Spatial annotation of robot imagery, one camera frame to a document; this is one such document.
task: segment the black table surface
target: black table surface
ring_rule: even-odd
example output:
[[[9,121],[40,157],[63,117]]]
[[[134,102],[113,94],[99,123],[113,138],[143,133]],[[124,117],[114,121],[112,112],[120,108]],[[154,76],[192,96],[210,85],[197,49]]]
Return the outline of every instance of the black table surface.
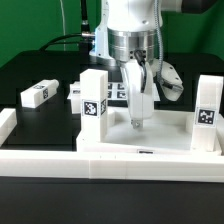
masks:
[[[224,72],[214,55],[169,54],[166,61],[185,92],[176,103],[161,95],[157,109],[193,111],[199,75]],[[118,68],[90,63],[77,52],[27,51],[4,65],[0,110],[16,108],[18,119],[4,149],[75,150],[80,116],[71,114],[67,96],[69,84],[87,68],[109,70],[109,81],[121,81]],[[22,108],[20,92],[43,79],[58,79],[58,94],[37,109]],[[0,177],[0,220],[7,224],[223,224],[223,206],[219,183]]]
[[[170,54],[166,61],[176,68],[185,90],[177,102],[171,102],[158,87],[161,102],[155,102],[156,109],[194,111],[199,75],[222,75],[224,72],[224,62],[214,55]],[[2,147],[76,150],[80,116],[71,114],[67,96],[69,85],[78,81],[79,74],[88,68],[108,70],[109,81],[122,81],[118,67],[91,63],[88,55],[78,52],[26,51],[3,66],[0,69],[0,110],[16,108],[18,124]],[[43,79],[59,80],[57,95],[36,109],[22,108],[20,92]],[[119,102],[110,102],[109,105],[126,106]]]

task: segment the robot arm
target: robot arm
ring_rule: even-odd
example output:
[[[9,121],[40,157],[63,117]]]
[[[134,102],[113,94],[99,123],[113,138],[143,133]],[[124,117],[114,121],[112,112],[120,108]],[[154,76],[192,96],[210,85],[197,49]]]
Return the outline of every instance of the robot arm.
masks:
[[[104,43],[105,58],[114,59],[120,66],[134,128],[142,127],[142,121],[153,113],[152,88],[155,74],[169,100],[177,100],[183,92],[182,81],[175,69],[161,58],[159,61],[154,59],[154,39],[156,34],[159,36],[157,31],[162,26],[161,11],[202,13],[215,2],[216,0],[102,0],[104,14],[103,22],[96,32],[96,55],[103,58],[99,49],[100,43]],[[105,35],[101,33],[103,28],[106,30]],[[101,39],[107,37],[108,40],[98,39],[97,33]],[[144,61],[144,65],[136,58],[136,51],[141,52],[143,60],[140,61]]]

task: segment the cable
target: cable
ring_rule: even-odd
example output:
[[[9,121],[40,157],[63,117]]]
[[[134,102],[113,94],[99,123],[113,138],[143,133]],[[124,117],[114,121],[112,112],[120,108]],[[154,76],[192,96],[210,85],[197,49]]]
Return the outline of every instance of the cable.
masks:
[[[66,35],[66,21],[65,21],[65,10],[64,10],[64,3],[63,0],[60,0],[61,4],[61,15],[62,15],[62,24],[63,24],[63,35]]]
[[[135,55],[135,59],[137,60],[138,64],[143,69],[143,81],[142,81],[141,93],[144,93],[145,92],[146,81],[147,81],[147,70],[146,70],[146,67],[145,67],[145,59],[144,59],[142,51],[140,51],[140,50],[135,50],[134,55]]]
[[[159,22],[159,0],[155,0],[154,3],[154,15],[155,15],[155,24],[156,24],[156,32],[159,44],[159,70],[157,71],[157,81],[162,84],[162,69],[163,69],[163,38],[160,30],[160,22]]]
[[[72,37],[81,37],[81,36],[82,36],[81,33],[73,33],[73,34],[67,34],[67,35],[64,35],[64,36],[54,38],[51,41],[49,41],[47,44],[42,46],[39,50],[40,51],[45,51],[50,45],[52,45],[53,43],[56,43],[59,40],[65,40],[65,39],[69,39],[69,38],[72,38]]]
[[[146,86],[146,80],[147,80],[147,70],[145,67],[145,63],[141,63],[141,66],[143,68],[143,82],[142,82],[142,87],[141,87],[141,93],[145,92],[145,86]]]
[[[81,3],[81,17],[82,17],[81,31],[90,32],[86,0],[81,0],[80,3]]]
[[[49,47],[52,45],[60,45],[60,44],[79,44],[79,41],[68,41],[68,42],[56,42],[49,44]]]

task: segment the white rectangular block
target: white rectangular block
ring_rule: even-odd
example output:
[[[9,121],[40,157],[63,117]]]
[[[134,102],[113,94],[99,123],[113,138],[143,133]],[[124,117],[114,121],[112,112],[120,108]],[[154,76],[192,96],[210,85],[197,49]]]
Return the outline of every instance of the white rectangular block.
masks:
[[[214,151],[223,77],[201,75],[198,84],[191,150]]]
[[[101,142],[107,132],[108,72],[88,69],[80,74],[80,86],[83,136]]]
[[[21,102],[23,107],[36,108],[57,93],[59,82],[54,80],[43,80],[29,89],[23,91]]]
[[[71,95],[71,109],[72,114],[81,113],[81,95],[80,95],[80,82],[75,82],[70,85],[70,95]]]
[[[4,109],[0,113],[0,147],[17,125],[16,110]]]

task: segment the standing block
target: standing block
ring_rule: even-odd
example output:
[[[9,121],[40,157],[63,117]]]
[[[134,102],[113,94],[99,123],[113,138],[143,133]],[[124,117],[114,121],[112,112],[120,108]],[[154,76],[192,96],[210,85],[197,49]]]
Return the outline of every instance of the standing block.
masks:
[[[0,147],[17,125],[16,110],[4,109],[0,113]]]
[[[108,72],[88,69],[80,74],[80,86],[84,139],[101,142],[107,133]]]
[[[222,89],[223,77],[200,76],[191,150],[199,152],[214,151]]]
[[[80,102],[80,82],[75,82],[70,85],[70,94],[71,94],[71,109],[72,114],[81,113],[81,102]]]

